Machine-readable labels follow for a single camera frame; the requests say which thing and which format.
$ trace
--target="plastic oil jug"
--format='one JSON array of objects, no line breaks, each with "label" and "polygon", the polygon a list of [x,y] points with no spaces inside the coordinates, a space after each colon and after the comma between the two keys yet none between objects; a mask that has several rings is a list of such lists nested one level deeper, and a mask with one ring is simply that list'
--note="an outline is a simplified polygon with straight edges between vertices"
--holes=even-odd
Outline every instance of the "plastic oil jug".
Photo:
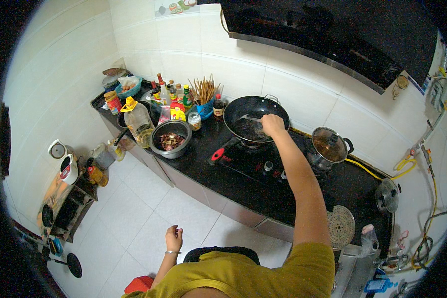
[{"label": "plastic oil jug", "polygon": [[126,98],[126,104],[122,107],[121,112],[124,113],[124,121],[134,136],[137,145],[142,148],[149,148],[150,135],[155,127],[150,120],[146,107],[129,96]]}]

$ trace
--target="black countertop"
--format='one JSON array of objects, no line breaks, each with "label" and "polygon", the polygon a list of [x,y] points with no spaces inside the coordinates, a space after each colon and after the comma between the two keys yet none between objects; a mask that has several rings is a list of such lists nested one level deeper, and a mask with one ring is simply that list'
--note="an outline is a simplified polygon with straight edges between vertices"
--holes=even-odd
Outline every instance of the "black countertop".
[{"label": "black countertop", "polygon": [[[139,92],[135,99],[141,98],[145,89]],[[102,94],[91,102],[96,108]],[[102,116],[113,123],[118,129],[117,116],[108,110],[96,109]],[[290,131],[290,135],[298,147],[303,151],[304,140],[307,135]],[[145,149],[155,155],[172,168],[188,176],[201,185],[239,203],[265,217],[294,226],[295,224],[295,198],[291,189],[286,185],[264,185],[248,178],[226,166],[210,165],[207,159],[219,149],[232,133],[223,122],[210,117],[202,122],[202,128],[192,132],[192,138],[183,156],[177,159],[167,159]],[[385,257],[389,248],[392,229],[392,216],[383,215],[375,203],[375,188],[380,182],[366,173],[360,167],[349,162],[343,162],[333,167],[326,180],[320,181],[321,191],[328,211],[333,206],[342,205],[348,208],[356,222],[356,232],[351,244],[361,245],[361,230],[367,224],[373,224],[381,248],[381,257]]]}]

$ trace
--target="red stool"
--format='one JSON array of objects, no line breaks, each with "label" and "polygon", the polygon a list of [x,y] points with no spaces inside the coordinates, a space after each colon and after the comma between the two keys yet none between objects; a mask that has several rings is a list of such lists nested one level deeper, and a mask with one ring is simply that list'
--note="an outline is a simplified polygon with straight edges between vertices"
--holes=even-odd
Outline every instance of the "red stool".
[{"label": "red stool", "polygon": [[134,291],[146,292],[152,286],[154,279],[151,277],[140,276],[132,280],[132,282],[124,289],[125,294],[129,294]]}]

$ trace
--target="yellow shirt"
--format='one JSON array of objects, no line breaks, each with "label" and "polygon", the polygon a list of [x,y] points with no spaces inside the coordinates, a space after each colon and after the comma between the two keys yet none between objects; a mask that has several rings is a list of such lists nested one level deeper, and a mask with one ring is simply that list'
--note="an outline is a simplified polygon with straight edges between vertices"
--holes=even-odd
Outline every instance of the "yellow shirt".
[{"label": "yellow shirt", "polygon": [[180,298],[200,287],[219,289],[230,298],[330,297],[334,276],[333,250],[319,243],[293,247],[283,266],[274,269],[241,254],[213,251],[199,262],[175,265],[154,289],[121,298]]}]

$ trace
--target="hand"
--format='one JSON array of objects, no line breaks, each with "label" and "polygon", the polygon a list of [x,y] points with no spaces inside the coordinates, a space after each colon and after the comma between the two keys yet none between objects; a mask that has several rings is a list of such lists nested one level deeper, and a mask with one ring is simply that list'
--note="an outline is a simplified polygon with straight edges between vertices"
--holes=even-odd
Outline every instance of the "hand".
[{"label": "hand", "polygon": [[272,138],[285,131],[283,119],[275,114],[263,115],[262,126],[263,132]]},{"label": "hand", "polygon": [[179,225],[175,224],[167,229],[165,233],[165,242],[168,251],[180,251],[182,247],[182,229],[178,229]]}]

